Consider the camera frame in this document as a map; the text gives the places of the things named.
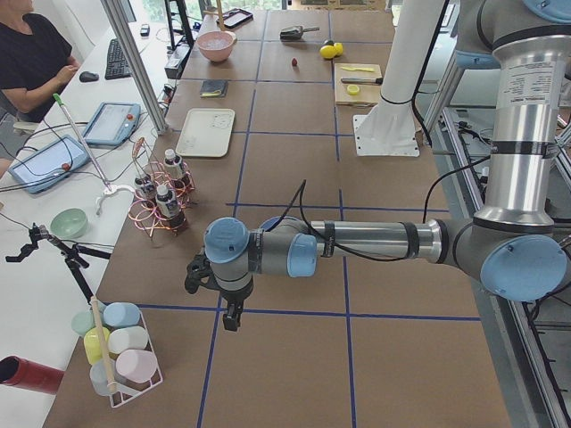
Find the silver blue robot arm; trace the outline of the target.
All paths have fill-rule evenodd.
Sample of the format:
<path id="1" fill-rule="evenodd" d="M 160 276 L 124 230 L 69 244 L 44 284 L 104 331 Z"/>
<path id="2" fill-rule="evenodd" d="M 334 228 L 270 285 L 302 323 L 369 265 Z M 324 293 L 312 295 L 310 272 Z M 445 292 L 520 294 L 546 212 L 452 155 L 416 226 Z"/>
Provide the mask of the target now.
<path id="1" fill-rule="evenodd" d="M 250 230 L 235 218 L 210 223 L 186 269 L 186 290 L 217 291 L 235 331 L 257 274 L 311 276 L 319 259 L 426 259 L 458 268 L 512 301 L 546 297 L 570 263 L 545 211 L 560 90 L 570 55 L 567 1 L 466 1 L 457 53 L 462 66 L 501 71 L 483 207 L 470 220 L 377 223 L 287 215 Z"/>

